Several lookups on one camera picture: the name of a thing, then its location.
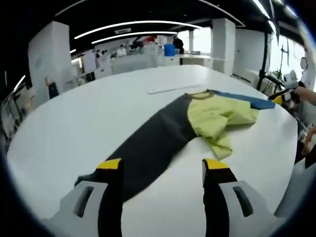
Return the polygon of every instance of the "blue fabric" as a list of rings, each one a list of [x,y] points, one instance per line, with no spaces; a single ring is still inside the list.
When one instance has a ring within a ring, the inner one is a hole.
[[[250,107],[252,109],[265,110],[265,109],[273,109],[275,107],[275,103],[273,103],[271,100],[263,100],[263,99],[258,99],[258,98],[254,98],[250,96],[231,94],[231,93],[220,92],[216,90],[213,90],[212,92],[216,95],[220,95],[220,96],[224,96],[224,97],[228,97],[232,99],[249,101]]]

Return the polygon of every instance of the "desk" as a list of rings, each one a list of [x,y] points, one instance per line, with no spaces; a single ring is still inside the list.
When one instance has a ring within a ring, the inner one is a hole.
[[[148,88],[202,84],[149,95]],[[265,98],[259,91],[198,65],[158,67],[106,77],[70,90],[37,108],[22,123],[8,151],[21,196],[39,217],[150,116],[183,93],[206,88]],[[250,128],[231,131],[233,154],[222,160],[267,200],[274,212],[294,166],[297,125],[282,107],[262,110]],[[202,139],[192,140],[154,183],[123,206],[123,236],[204,236]]]

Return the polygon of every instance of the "yellow garment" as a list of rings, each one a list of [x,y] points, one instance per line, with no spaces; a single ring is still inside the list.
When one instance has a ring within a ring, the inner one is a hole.
[[[252,109],[248,101],[211,95],[209,92],[192,97],[188,118],[194,132],[206,140],[219,160],[230,156],[233,150],[225,127],[255,123],[259,111]]]

